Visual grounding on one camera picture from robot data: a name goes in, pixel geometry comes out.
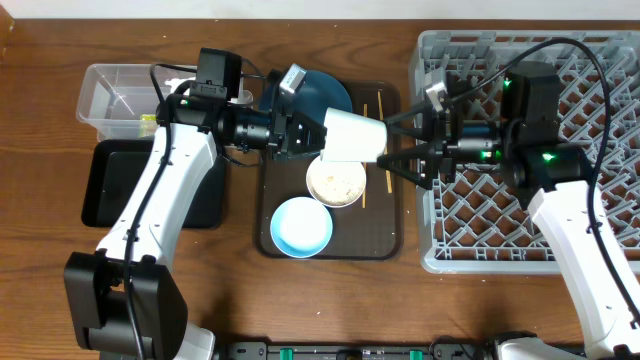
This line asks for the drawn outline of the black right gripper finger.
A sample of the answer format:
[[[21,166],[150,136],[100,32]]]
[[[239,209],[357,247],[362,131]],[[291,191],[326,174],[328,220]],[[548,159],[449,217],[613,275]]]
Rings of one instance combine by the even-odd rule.
[[[406,135],[417,140],[432,140],[435,132],[433,115],[432,108],[412,108],[386,118],[384,123],[394,134]]]
[[[433,180],[438,174],[438,154],[430,143],[380,155],[376,164],[425,190],[433,188]]]

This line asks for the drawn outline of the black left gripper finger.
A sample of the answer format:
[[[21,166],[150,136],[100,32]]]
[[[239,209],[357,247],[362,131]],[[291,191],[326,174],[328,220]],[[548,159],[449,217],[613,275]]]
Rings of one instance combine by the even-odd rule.
[[[298,111],[294,111],[291,115],[291,126],[293,131],[302,137],[324,138],[327,132],[324,125]]]
[[[325,147],[324,135],[308,135],[306,137],[290,137],[286,141],[285,156],[287,159],[298,159],[319,155]]]

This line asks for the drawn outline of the white cup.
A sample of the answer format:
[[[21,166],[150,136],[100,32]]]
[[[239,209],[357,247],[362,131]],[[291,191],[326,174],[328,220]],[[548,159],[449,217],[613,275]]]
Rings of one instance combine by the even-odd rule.
[[[387,146],[387,128],[380,120],[328,108],[324,126],[327,129],[324,149],[326,162],[376,162]]]

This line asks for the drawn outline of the dark blue plate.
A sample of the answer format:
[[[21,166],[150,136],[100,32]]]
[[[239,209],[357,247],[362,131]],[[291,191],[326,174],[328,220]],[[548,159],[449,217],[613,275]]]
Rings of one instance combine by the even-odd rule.
[[[336,78],[316,70],[308,70],[304,84],[291,100],[276,96],[275,105],[288,114],[300,112],[319,124],[324,123],[328,108],[345,112],[353,110],[349,93]]]

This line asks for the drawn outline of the pink bowl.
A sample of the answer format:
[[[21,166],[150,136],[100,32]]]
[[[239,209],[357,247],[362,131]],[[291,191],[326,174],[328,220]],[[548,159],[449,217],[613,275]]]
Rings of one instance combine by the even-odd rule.
[[[347,207],[361,198],[364,171],[359,162],[328,162],[316,157],[305,175],[313,198],[331,208]]]

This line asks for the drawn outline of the light blue bowl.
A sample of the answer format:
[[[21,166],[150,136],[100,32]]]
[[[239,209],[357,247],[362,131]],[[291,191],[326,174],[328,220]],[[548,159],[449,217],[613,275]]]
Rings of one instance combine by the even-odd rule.
[[[274,245],[286,256],[298,259],[318,255],[329,244],[333,230],[330,212],[311,197],[284,201],[269,226]]]

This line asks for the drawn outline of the yellow green snack wrapper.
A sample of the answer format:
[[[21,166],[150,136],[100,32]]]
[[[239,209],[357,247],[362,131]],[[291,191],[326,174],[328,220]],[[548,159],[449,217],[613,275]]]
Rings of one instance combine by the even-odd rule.
[[[152,136],[157,129],[156,116],[154,114],[142,114],[140,116],[138,137]]]

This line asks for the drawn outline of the white tissue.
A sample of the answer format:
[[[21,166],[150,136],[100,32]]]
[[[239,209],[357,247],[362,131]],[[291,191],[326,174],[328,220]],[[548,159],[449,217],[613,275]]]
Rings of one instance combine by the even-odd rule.
[[[166,80],[164,84],[170,87],[171,93],[180,93],[180,94],[188,95],[190,93],[191,85],[194,81],[195,81],[194,77],[184,78],[184,79],[173,78],[170,80]]]

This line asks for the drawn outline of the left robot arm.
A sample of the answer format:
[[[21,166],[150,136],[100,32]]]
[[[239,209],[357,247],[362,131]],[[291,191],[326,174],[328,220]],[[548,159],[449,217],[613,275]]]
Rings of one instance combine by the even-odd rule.
[[[64,285],[78,345],[135,359],[210,359],[215,336],[188,320],[172,275],[177,241],[201,181],[228,145],[276,159],[318,154],[326,128],[299,111],[237,103],[244,59],[203,48],[193,78],[160,94],[146,166],[109,233],[74,252]]]

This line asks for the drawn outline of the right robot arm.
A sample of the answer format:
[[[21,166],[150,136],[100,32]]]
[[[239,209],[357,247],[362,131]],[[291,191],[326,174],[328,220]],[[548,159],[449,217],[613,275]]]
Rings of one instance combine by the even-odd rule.
[[[442,68],[426,74],[415,147],[379,167],[429,190],[466,164],[496,165],[550,245],[579,317],[590,359],[639,356],[639,283],[610,227],[584,150],[559,139],[561,80],[553,65],[521,62],[506,72],[496,121],[466,120],[462,89]]]

